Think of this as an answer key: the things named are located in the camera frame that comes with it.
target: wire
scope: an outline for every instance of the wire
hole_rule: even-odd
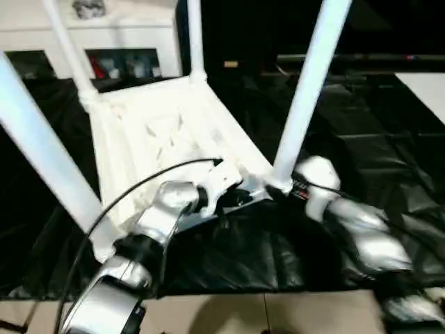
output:
[[[146,177],[145,179],[139,181],[138,183],[134,184],[133,186],[131,186],[130,188],[128,188],[126,191],[124,191],[122,194],[120,194],[113,202],[111,202],[102,212],[101,214],[96,218],[96,220],[94,221],[94,223],[92,224],[91,228],[89,229],[89,231],[84,235],[81,244],[79,246],[79,249],[76,253],[76,257],[74,258],[74,262],[71,266],[71,269],[68,273],[67,276],[67,280],[65,281],[65,286],[63,288],[63,292],[62,292],[62,296],[60,297],[60,301],[58,304],[58,309],[57,309],[57,318],[56,318],[56,325],[54,326],[54,334],[59,334],[59,330],[60,330],[60,323],[62,322],[62,313],[63,313],[63,306],[65,304],[65,300],[67,298],[68,295],[68,290],[70,289],[71,283],[72,283],[72,279],[74,277],[74,273],[76,272],[76,269],[79,265],[82,253],[85,251],[87,245],[88,245],[88,240],[91,236],[91,234],[94,232],[95,228],[100,224],[100,222],[102,221],[102,219],[105,217],[105,215],[112,209],[114,208],[114,206],[116,206],[121,199],[123,199],[125,196],[127,196],[129,193],[131,193],[134,189],[140,187],[141,185],[143,185],[144,183],[147,183],[151,180],[153,180],[154,178],[169,172],[173,169],[185,166],[185,165],[189,165],[189,164],[194,164],[197,162],[213,162],[215,165],[219,164],[222,159],[218,159],[218,158],[205,158],[205,159],[195,159],[195,160],[190,160],[190,161],[185,161],[182,162],[180,164],[168,167],[166,169],[163,169],[153,175],[150,175],[149,177]]]

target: white chair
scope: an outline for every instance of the white chair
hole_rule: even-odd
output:
[[[323,1],[273,168],[207,84],[200,0],[188,0],[189,76],[104,94],[91,84],[60,18],[56,0],[43,0],[72,69],[81,103],[90,115],[102,204],[109,204],[132,184],[156,171],[198,157],[233,161],[253,180],[266,179],[288,191],[351,1]],[[88,230],[100,210],[98,200],[4,57],[0,76],[0,98],[9,93],[7,108],[1,112],[2,125],[76,222]],[[34,125],[28,124],[27,118],[33,118]],[[37,133],[30,131],[36,126],[40,129]],[[207,164],[183,167],[123,200],[91,238],[98,260],[106,258],[111,242],[124,233],[120,224],[150,202],[162,181],[196,180],[208,169]],[[263,198],[262,184],[252,184],[257,187],[257,197]]]

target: black plastic sheet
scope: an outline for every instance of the black plastic sheet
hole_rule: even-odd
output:
[[[142,81],[100,81],[115,90]],[[273,161],[296,80],[210,78],[209,83],[264,155]],[[88,115],[71,81],[28,88],[82,173],[97,191]],[[5,133],[0,294],[57,299],[82,232]],[[300,159],[332,161],[342,190],[386,211],[425,286],[445,283],[445,126],[395,77],[331,78]],[[341,256],[303,208],[264,201],[175,237],[162,294],[332,291],[356,288],[339,273]],[[98,267],[92,251],[74,278],[76,296]]]

